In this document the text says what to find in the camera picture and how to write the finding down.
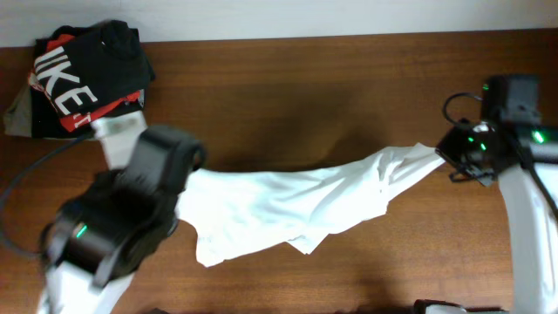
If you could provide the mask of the white t-shirt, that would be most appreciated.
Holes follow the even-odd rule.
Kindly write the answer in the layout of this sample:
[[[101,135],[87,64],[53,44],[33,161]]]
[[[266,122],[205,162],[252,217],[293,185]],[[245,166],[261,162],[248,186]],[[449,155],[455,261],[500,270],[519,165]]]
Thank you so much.
[[[308,171],[201,169],[189,177],[176,213],[195,228],[196,259],[205,267],[283,242],[309,255],[327,236],[384,215],[395,197],[443,162],[418,143]]]

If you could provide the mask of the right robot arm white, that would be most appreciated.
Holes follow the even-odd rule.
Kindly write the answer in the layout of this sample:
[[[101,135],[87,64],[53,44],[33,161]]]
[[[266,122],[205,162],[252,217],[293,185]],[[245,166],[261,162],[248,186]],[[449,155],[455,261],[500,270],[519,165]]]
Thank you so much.
[[[436,153],[451,182],[496,183],[504,199],[512,252],[513,313],[557,311],[557,129],[542,123],[539,79],[495,75],[477,98],[480,120],[453,119]]]

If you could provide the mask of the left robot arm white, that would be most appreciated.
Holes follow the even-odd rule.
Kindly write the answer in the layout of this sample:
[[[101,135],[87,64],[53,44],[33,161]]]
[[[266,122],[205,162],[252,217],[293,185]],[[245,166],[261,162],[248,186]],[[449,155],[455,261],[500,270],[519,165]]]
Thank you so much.
[[[193,135],[141,112],[97,119],[107,170],[64,203],[44,233],[39,313],[109,313],[145,259],[175,231],[176,206],[206,152]]]

